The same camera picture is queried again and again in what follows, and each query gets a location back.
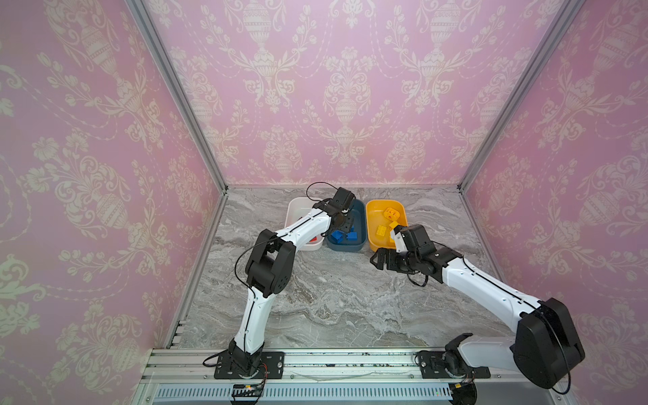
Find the dark teal plastic bin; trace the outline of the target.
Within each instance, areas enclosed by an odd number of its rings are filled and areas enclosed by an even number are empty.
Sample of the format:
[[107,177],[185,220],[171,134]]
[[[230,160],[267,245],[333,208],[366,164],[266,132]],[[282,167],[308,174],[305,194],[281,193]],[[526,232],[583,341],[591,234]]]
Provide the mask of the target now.
[[353,219],[353,224],[348,233],[335,231],[325,239],[333,251],[360,251],[368,239],[366,206],[361,200],[356,199],[353,202],[349,216]]

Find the yellow plastic bin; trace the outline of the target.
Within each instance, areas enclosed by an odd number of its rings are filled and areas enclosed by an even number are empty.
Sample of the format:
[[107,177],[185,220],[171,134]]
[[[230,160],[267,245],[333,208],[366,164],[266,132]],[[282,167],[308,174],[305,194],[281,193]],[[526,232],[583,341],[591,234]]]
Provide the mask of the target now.
[[[391,229],[389,224],[391,221],[383,216],[383,211],[387,207],[394,207],[397,209],[401,217],[398,223],[401,226],[408,226],[408,218],[403,204],[396,200],[391,199],[375,199],[366,204],[366,224],[368,230],[368,241],[370,243],[371,251],[377,251],[379,248],[395,248],[395,243],[391,239]],[[376,230],[379,225],[384,225],[387,228],[387,233],[383,237],[376,235]]]

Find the white plastic bin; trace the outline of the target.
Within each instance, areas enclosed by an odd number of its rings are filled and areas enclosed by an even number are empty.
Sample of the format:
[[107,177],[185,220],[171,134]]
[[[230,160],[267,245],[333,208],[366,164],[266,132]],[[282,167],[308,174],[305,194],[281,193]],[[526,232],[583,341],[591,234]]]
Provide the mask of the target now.
[[[312,210],[315,203],[308,197],[296,197],[290,201],[285,218],[285,227],[298,221],[300,218],[306,216]],[[301,251],[317,251],[323,245],[323,238],[317,235],[317,242],[307,242]]]

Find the yellow rounded lego 120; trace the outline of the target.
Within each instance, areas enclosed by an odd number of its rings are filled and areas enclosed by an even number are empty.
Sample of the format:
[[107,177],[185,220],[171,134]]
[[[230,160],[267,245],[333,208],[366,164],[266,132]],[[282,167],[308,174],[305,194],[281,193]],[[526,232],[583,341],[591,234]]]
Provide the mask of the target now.
[[383,211],[383,216],[391,222],[398,222],[399,218],[401,217],[401,214],[394,207],[387,207]]

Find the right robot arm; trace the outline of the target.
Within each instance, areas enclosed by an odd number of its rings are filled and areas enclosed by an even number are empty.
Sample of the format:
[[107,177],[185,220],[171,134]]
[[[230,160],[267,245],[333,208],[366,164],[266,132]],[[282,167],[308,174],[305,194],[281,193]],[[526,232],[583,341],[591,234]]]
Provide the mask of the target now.
[[453,376],[467,376],[480,367],[496,368],[518,371],[534,385],[550,389],[586,357],[564,303],[516,290],[448,247],[427,254],[381,248],[370,262],[379,270],[433,278],[467,295],[511,329],[513,337],[464,333],[450,341],[443,359]]

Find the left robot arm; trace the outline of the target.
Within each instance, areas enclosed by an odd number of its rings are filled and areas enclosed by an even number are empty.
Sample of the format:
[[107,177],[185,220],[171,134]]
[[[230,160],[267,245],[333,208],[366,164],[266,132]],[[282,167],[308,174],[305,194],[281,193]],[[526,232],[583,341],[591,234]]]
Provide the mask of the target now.
[[308,213],[283,229],[265,229],[259,234],[245,266],[246,309],[227,350],[243,376],[255,374],[261,365],[273,302],[291,279],[296,253],[317,236],[349,231],[353,224],[349,214],[353,203],[353,197],[327,198],[316,202]]

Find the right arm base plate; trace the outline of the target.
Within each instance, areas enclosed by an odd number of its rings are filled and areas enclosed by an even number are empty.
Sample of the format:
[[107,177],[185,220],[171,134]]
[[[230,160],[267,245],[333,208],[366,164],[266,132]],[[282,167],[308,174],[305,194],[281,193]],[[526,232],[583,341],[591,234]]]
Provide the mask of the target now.
[[488,367],[472,368],[458,354],[440,350],[420,350],[414,355],[423,379],[489,379]]

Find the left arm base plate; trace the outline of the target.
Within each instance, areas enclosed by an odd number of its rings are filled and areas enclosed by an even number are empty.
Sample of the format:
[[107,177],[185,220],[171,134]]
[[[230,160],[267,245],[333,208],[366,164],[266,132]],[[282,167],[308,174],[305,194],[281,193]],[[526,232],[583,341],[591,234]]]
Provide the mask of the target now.
[[263,379],[280,380],[284,374],[285,352],[261,351],[252,355],[241,352],[219,353],[214,367],[214,379]]

